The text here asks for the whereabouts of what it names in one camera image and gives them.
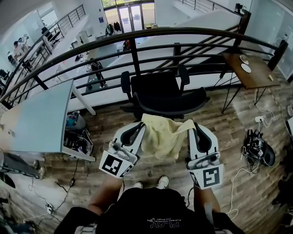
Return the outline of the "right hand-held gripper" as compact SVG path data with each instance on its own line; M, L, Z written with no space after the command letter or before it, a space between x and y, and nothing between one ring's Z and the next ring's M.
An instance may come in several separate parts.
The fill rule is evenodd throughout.
M199 189L222 184L223 164L220 163L218 139L207 127L194 123L195 129L188 130L188 148L191 161L187 170L194 185Z

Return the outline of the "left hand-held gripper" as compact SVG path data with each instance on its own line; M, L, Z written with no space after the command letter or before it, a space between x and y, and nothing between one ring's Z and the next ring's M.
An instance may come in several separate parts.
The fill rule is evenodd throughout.
M115 178L123 178L143 155L141 144L145 124L135 122L118 129L103 152L99 169Z

